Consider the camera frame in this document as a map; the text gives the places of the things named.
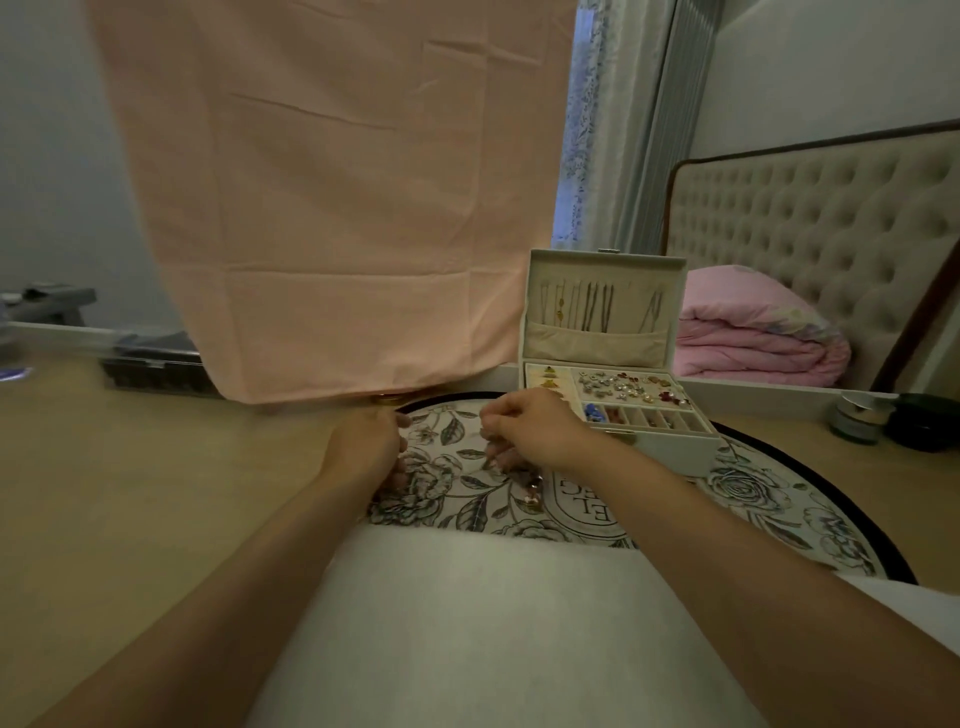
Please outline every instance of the folded blanket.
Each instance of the folded blanket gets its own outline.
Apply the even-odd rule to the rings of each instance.
[[[849,361],[840,329],[762,273],[720,265],[687,275],[674,374],[828,387]]]

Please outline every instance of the forearm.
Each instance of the forearm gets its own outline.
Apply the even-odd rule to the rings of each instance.
[[[960,725],[960,660],[909,622],[613,438],[570,469],[772,724]]]
[[[302,490],[35,727],[241,725],[369,490]]]

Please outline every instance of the wooden headboard frame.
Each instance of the wooden headboard frame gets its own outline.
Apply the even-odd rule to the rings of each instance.
[[[922,124],[912,127],[902,127],[899,129],[885,130],[881,132],[840,136],[823,141],[791,144],[772,149],[742,152],[732,155],[722,155],[719,157],[685,159],[674,166],[667,182],[666,204],[663,211],[663,232],[660,241],[660,254],[666,255],[667,244],[670,239],[670,209],[673,203],[673,193],[677,180],[677,174],[684,166],[688,164],[704,164],[708,162],[727,161],[731,159],[764,157],[786,152],[797,152],[846,144],[954,131],[960,131],[960,119],[951,119],[949,121]],[[951,294],[956,289],[958,283],[960,283],[960,238],[954,242],[953,247],[944,260],[943,265],[933,277],[925,293],[917,303],[906,324],[903,326],[903,329],[901,330],[900,335],[893,347],[883,360],[882,365],[876,373],[871,390],[880,392],[892,392],[894,390],[894,386],[898,377],[902,374],[907,363],[910,361],[917,348],[923,342],[924,336],[929,330],[931,324],[943,311],[945,304],[950,299]]]

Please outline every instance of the beige upholstered headboard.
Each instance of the beige upholstered headboard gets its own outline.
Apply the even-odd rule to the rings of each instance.
[[[960,278],[958,237],[950,122],[681,162],[663,251],[779,280],[850,340],[842,386],[891,390]]]

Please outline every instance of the white jewelry box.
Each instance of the white jewelry box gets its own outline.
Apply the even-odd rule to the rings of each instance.
[[[685,283],[683,258],[531,251],[520,387],[553,389],[594,429],[707,475],[720,435],[670,373]]]

